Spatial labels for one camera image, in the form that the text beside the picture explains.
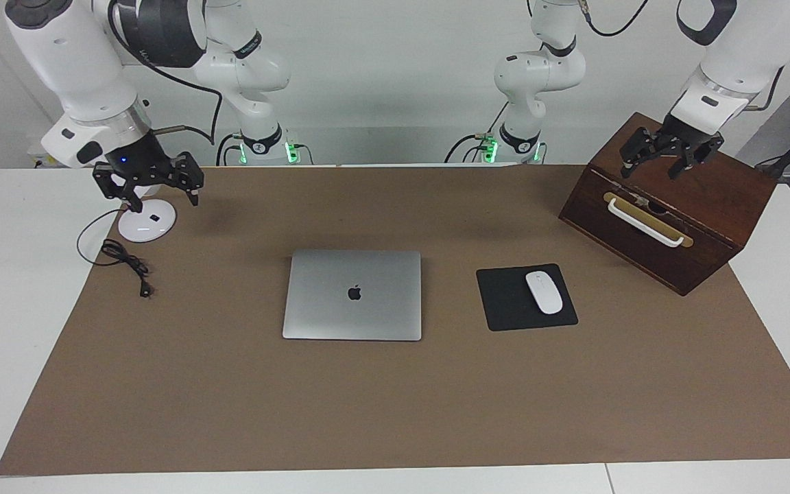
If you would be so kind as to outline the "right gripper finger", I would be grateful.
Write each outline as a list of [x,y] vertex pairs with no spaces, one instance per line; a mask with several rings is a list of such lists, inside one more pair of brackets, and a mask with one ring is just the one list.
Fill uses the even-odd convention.
[[188,152],[172,159],[172,187],[186,194],[192,206],[200,205],[200,190],[204,186],[203,169]]
[[116,175],[113,166],[107,163],[95,163],[92,176],[106,199],[122,201],[123,205],[133,213],[143,211],[142,200],[136,193],[134,178],[123,178]]

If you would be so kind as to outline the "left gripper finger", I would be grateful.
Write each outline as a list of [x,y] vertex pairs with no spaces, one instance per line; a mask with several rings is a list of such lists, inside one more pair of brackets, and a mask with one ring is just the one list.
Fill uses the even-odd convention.
[[658,132],[650,132],[644,126],[637,128],[630,135],[620,149],[620,157],[623,161],[620,171],[622,178],[629,178],[641,163],[660,156],[658,137]]
[[693,146],[688,143],[680,143],[676,148],[676,161],[668,169],[668,176],[671,180],[676,180],[686,171],[690,171],[694,166],[706,162],[709,156],[715,154],[724,143],[723,137],[712,137],[706,143]]

